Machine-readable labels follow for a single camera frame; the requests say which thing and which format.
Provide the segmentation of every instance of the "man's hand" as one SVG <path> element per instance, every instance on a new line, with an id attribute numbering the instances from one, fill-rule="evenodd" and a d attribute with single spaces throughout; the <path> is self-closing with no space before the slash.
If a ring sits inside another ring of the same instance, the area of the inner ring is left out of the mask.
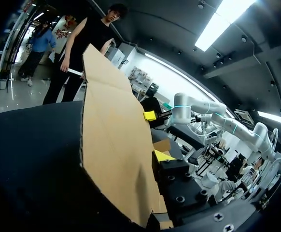
<path id="1" fill-rule="evenodd" d="M 69 70 L 69 66 L 70 66 L 70 59 L 64 58 L 64 60 L 62 61 L 60 70 L 67 73 Z"/>
<path id="2" fill-rule="evenodd" d="M 85 77 L 84 77 L 84 71 L 82 71 L 82 76 L 80 77 L 81 79 L 85 79 Z"/>

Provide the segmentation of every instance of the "ceiling vent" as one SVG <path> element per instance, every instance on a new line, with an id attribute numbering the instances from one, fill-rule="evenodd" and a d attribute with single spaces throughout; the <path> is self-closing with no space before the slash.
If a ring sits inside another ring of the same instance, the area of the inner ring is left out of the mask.
<path id="1" fill-rule="evenodd" d="M 245 122 L 251 126 L 254 126 L 254 121 L 248 111 L 235 109 L 234 113 L 240 119 L 240 121 Z"/>

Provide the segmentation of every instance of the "white robotic arm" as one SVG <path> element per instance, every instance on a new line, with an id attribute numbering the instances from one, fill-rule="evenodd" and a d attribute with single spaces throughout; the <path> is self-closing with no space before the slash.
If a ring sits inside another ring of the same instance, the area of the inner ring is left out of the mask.
<path id="1" fill-rule="evenodd" d="M 211 121 L 215 125 L 224 128 L 229 133 L 244 141 L 254 152 L 260 151 L 264 159 L 274 161 L 274 147 L 271 143 L 267 127 L 263 123 L 257 123 L 253 132 L 232 118 L 226 118 L 226 106 L 219 102 L 199 101 L 183 93 L 178 93 L 174 98 L 171 122 L 174 124 L 190 124 L 191 111 L 205 114 L 202 121 Z"/>

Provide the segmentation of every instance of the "workbench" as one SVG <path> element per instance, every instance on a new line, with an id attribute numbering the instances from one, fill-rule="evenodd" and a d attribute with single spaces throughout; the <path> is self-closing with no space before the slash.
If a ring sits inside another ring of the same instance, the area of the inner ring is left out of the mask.
<path id="1" fill-rule="evenodd" d="M 204 147 L 200 138 L 197 137 L 194 133 L 192 133 L 187 125 L 170 126 L 169 128 L 167 128 L 167 132 L 173 134 L 175 136 L 175 140 L 177 138 L 184 140 L 195 150 L 199 150 L 200 148 Z"/>

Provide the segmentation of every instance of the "yellow block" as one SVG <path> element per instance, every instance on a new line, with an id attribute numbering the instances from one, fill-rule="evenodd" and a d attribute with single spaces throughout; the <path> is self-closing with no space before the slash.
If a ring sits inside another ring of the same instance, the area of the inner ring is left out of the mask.
<path id="1" fill-rule="evenodd" d="M 158 162 L 165 161 L 165 160 L 176 160 L 174 157 L 164 154 L 158 150 L 155 150 L 155 156 Z"/>
<path id="2" fill-rule="evenodd" d="M 149 111 L 144 113 L 144 117 L 147 121 L 154 121 L 156 120 L 155 117 L 155 112 L 154 111 Z"/>

